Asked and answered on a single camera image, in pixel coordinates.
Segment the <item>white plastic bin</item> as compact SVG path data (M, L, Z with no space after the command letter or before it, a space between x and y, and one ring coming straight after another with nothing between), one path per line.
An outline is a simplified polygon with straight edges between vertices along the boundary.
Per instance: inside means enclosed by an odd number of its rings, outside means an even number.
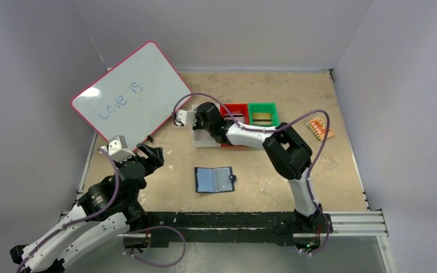
M211 135L202 129L200 126L197 127L196 119L194 119L194 124L192 125L192 145L197 148L206 147L220 147L221 144L217 143Z

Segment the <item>red plastic bin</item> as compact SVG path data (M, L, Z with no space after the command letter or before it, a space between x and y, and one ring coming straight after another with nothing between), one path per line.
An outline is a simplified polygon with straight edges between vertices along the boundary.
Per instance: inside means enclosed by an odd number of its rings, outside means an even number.
M249 108L248 104L224 104L225 107L229 110L229 112L232 114L230 115L223 106L220 105L220 113L222 117L225 116L240 116L243 115L246 118L246 122L244 124L249 125L250 124L250 118L249 118Z

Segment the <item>green plastic bin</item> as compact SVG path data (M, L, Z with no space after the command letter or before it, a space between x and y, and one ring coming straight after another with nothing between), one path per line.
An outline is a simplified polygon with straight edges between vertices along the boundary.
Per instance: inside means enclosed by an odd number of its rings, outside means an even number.
M249 103L250 124L262 127L277 127L280 124L275 103Z

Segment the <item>blue leather card holder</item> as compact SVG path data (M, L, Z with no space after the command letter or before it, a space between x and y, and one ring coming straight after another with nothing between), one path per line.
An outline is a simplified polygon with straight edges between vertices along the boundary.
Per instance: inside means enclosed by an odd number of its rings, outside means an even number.
M232 167L195 167L195 190L197 193L234 192L237 176Z

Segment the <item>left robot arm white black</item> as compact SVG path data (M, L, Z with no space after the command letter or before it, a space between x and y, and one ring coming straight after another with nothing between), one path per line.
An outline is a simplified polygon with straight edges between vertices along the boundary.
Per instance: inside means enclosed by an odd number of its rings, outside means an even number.
M113 174L91 186L50 231L29 245L10 250L17 272L64 272L75 260L112 237L147 225L147 213L138 202L146 176L164 165L163 149L144 143L143 154L124 140L112 139L97 150L110 162Z

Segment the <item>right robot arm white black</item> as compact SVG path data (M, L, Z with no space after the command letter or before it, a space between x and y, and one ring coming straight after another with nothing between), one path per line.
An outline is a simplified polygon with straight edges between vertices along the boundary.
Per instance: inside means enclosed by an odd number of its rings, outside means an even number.
M332 231L329 215L315 198L311 172L318 156L290 123L275 127L247 125L235 119L225 119L212 102L200 104L191 111L193 129L206 131L218 144L246 146L263 150L280 176L285 178L294 198L294 227L303 231Z

